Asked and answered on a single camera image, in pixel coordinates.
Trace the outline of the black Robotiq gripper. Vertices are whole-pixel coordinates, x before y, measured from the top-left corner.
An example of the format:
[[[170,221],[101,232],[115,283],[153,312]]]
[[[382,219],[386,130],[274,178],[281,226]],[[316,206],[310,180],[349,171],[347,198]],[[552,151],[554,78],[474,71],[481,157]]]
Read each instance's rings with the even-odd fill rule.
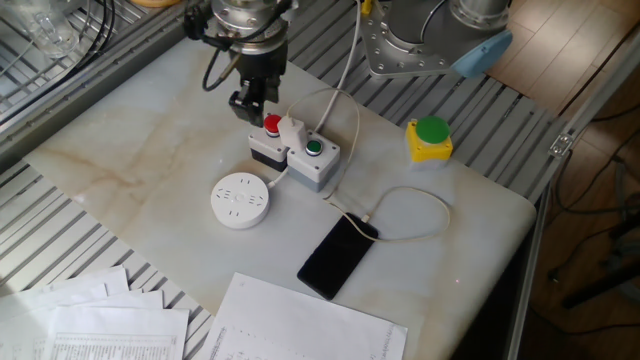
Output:
[[[236,69],[241,89],[234,91],[229,106],[241,120],[253,126],[264,123],[264,102],[279,102],[281,77],[286,72],[288,44],[260,55],[242,55]]]

